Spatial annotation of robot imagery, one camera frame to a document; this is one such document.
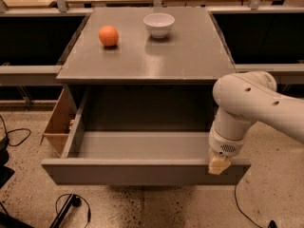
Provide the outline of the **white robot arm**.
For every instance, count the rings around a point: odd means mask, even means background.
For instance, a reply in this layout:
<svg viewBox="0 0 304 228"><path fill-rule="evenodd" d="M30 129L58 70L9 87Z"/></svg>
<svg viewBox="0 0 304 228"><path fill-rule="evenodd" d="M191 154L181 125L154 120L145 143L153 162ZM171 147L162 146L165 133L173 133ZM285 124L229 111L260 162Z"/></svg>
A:
<svg viewBox="0 0 304 228"><path fill-rule="evenodd" d="M276 80L267 72L225 75L215 82L213 98L218 111L209 133L211 174L229 168L257 121L304 143L304 101L277 93Z"/></svg>

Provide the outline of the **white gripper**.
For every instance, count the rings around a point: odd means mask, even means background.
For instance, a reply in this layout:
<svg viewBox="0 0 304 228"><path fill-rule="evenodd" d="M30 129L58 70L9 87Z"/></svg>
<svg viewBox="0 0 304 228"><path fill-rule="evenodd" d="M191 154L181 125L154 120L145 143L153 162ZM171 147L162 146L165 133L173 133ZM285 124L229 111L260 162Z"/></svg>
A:
<svg viewBox="0 0 304 228"><path fill-rule="evenodd" d="M245 140L231 141L220 136L214 127L209 132L209 145L212 150L209 151L208 172L212 175L220 175L230 167L229 158L240 153Z"/></svg>

